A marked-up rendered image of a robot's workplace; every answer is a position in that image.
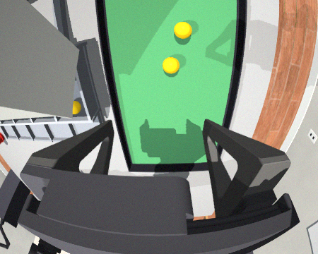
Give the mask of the yellow ball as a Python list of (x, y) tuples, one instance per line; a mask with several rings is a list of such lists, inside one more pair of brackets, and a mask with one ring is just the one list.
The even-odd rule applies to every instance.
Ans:
[(186, 39), (192, 34), (192, 27), (186, 22), (180, 22), (174, 27), (175, 35), (181, 39)]
[(81, 110), (81, 104), (77, 101), (73, 101), (73, 114), (79, 113)]
[(176, 73), (179, 70), (179, 61), (176, 58), (168, 57), (163, 62), (163, 69), (166, 73)]

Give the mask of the green tray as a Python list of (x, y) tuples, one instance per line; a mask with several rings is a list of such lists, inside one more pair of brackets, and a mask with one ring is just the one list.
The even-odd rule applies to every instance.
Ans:
[[(208, 171), (204, 120), (230, 128), (247, 0), (95, 0), (107, 89), (129, 172)], [(174, 27), (186, 22), (181, 39)], [(163, 62), (179, 61), (176, 73)]]

